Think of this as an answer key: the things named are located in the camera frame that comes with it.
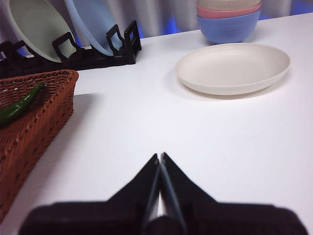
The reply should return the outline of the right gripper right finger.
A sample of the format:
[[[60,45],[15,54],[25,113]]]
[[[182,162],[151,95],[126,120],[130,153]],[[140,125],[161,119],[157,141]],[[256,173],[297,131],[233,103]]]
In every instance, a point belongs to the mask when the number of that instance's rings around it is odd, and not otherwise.
[[[222,203],[191,181],[166,154],[163,175],[189,235],[304,235],[293,211],[266,204]]]

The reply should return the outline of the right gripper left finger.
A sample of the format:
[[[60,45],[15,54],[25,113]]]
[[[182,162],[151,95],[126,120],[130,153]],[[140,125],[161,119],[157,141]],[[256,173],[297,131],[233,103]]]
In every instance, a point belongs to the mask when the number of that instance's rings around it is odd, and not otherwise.
[[[107,201],[58,202],[33,209],[21,235],[138,235],[153,209],[159,160],[154,154]]]

